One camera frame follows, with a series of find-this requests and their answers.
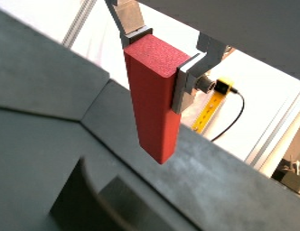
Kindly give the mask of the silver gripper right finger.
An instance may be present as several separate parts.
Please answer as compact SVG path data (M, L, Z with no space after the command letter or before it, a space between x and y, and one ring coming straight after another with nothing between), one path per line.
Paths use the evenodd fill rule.
M173 93L172 110L181 114L195 102L195 91L209 93L216 86L207 73L221 63L228 45L204 33L199 34L197 53L177 68L177 80Z

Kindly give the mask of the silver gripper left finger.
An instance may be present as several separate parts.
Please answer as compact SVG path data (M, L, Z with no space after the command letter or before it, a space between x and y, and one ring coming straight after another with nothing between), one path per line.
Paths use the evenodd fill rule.
M123 47L153 33L144 23L144 15L137 0L105 0L109 12L120 29Z

